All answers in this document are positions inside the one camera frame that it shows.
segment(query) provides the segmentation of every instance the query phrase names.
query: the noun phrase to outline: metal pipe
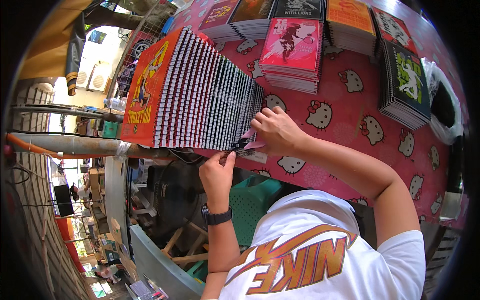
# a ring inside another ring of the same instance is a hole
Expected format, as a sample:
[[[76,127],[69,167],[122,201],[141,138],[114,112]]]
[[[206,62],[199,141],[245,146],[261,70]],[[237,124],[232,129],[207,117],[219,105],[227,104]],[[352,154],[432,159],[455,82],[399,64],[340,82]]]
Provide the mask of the metal pipe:
[[[102,138],[68,135],[40,135],[16,132],[12,133],[12,135],[26,143],[31,143],[53,152],[63,152],[69,155],[96,154],[115,156],[117,154],[117,149],[121,143],[120,140],[108,140]],[[15,147],[15,150],[20,152],[27,152],[26,150],[23,150],[17,146]],[[131,144],[130,148],[127,150],[126,155],[131,157],[162,158],[168,156],[168,149],[145,149],[137,144]]]
[[[61,114],[61,115],[69,115],[69,116],[77,116],[77,117],[84,117],[88,119],[101,119],[109,122],[123,122],[122,115],[116,115],[108,112],[104,113],[96,113],[96,112],[89,112],[89,111],[81,111],[76,109],[69,109],[69,108],[53,108],[53,107],[41,107],[41,106],[16,106],[12,107],[12,110],[16,112],[38,112],[38,113],[52,113],[52,114]]]

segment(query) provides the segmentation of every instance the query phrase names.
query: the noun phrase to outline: wire mesh panel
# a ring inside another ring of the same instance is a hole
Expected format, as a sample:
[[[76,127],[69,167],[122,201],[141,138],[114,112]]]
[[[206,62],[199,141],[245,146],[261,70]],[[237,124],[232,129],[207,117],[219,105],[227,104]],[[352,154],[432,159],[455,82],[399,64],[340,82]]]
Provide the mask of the wire mesh panel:
[[[170,2],[159,1],[145,14],[137,29],[130,34],[128,44],[113,77],[117,84],[110,86],[107,99],[127,97],[138,59],[143,51],[162,38],[160,33],[163,26],[176,9],[177,7]]]

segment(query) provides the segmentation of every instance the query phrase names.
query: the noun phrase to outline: black notebook cover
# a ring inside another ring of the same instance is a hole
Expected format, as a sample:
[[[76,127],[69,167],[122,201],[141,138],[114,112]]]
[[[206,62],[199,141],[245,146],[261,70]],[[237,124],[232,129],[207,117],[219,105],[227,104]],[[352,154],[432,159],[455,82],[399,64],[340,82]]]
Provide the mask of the black notebook cover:
[[[325,20],[323,0],[278,0],[276,18]]]
[[[430,99],[425,71],[420,59],[408,50],[385,42],[391,68],[393,96],[430,119]]]

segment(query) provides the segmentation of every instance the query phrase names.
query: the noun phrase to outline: wristwatch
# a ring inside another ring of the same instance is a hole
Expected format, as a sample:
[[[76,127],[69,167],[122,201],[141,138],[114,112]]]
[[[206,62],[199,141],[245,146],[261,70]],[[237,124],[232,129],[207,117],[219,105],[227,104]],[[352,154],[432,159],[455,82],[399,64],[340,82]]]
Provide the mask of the wristwatch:
[[[218,225],[227,222],[233,218],[232,207],[228,206],[228,211],[223,214],[214,215],[208,210],[206,204],[202,205],[202,216],[207,225]]]

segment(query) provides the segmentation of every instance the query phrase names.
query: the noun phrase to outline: pink tablecloth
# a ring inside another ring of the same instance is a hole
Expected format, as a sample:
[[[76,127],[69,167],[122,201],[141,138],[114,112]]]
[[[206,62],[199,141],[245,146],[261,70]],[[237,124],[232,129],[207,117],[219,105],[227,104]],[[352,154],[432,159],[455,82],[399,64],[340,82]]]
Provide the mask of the pink tablecloth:
[[[205,14],[216,2],[218,1],[196,0],[189,9],[176,16],[171,31],[181,26],[198,31]],[[400,2],[366,2],[406,23],[419,56],[437,62],[464,104],[465,96],[458,72],[434,27]],[[435,202],[441,201],[439,198],[443,197],[446,188],[448,146],[434,136],[428,125],[410,132],[400,123],[379,113],[379,66],[370,62],[365,55],[328,47],[324,51],[319,92],[312,96],[272,87],[265,81],[258,67],[263,45],[264,40],[233,41],[220,43],[216,49],[265,88],[264,106],[281,106],[308,134],[351,147],[385,162],[410,187],[419,218],[438,222],[440,209]],[[342,82],[345,73],[356,74],[359,81]],[[467,119],[464,105],[462,112]],[[196,152],[206,156],[213,153],[205,150]],[[294,158],[269,157],[266,164],[239,158],[236,165],[302,187],[323,190],[346,200],[373,205],[371,199],[362,198],[357,191],[324,169]],[[443,224],[463,227],[467,204],[468,199],[464,197],[459,220]]]

